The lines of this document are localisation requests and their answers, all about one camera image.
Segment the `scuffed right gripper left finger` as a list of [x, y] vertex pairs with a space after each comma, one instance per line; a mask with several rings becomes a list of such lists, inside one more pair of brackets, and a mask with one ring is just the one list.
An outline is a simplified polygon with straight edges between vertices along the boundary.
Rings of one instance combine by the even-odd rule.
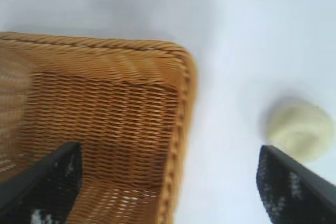
[[1, 182], [1, 223], [67, 223], [82, 184], [78, 142]]

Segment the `scuffed right gripper right finger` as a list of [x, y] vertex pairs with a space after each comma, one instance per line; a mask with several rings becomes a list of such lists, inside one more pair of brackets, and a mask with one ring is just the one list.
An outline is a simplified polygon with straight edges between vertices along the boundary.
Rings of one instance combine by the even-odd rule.
[[335, 223], [335, 185], [276, 147], [261, 147], [256, 183], [272, 223]]

